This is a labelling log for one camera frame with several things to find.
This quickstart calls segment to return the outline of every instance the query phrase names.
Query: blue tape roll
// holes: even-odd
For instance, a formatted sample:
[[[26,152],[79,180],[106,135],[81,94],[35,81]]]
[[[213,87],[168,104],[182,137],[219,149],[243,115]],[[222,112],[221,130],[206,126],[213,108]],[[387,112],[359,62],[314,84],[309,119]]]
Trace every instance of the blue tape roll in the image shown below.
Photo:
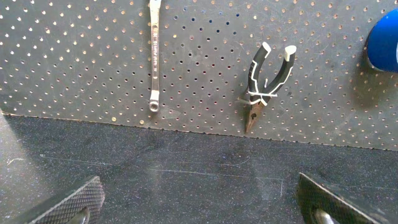
[[[373,27],[368,37],[368,58],[380,70],[398,72],[398,9]]]

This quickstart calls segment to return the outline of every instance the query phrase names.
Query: pliers jaw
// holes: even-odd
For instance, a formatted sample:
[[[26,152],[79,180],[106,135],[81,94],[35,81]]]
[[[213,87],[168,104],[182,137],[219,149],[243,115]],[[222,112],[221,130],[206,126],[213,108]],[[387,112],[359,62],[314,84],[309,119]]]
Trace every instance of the pliers jaw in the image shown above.
[[[266,79],[266,83],[262,90],[259,89],[258,85],[259,72],[261,65],[271,52],[271,48],[264,42],[257,51],[250,66],[248,77],[248,93],[250,94],[249,103],[251,105],[251,110],[246,120],[246,133],[250,131],[261,116],[263,107],[267,106],[272,97],[277,96],[276,93],[282,88],[282,85],[286,83],[293,68],[296,50],[297,48],[294,45],[285,48],[284,61],[279,73],[269,85],[267,85],[268,80]]]

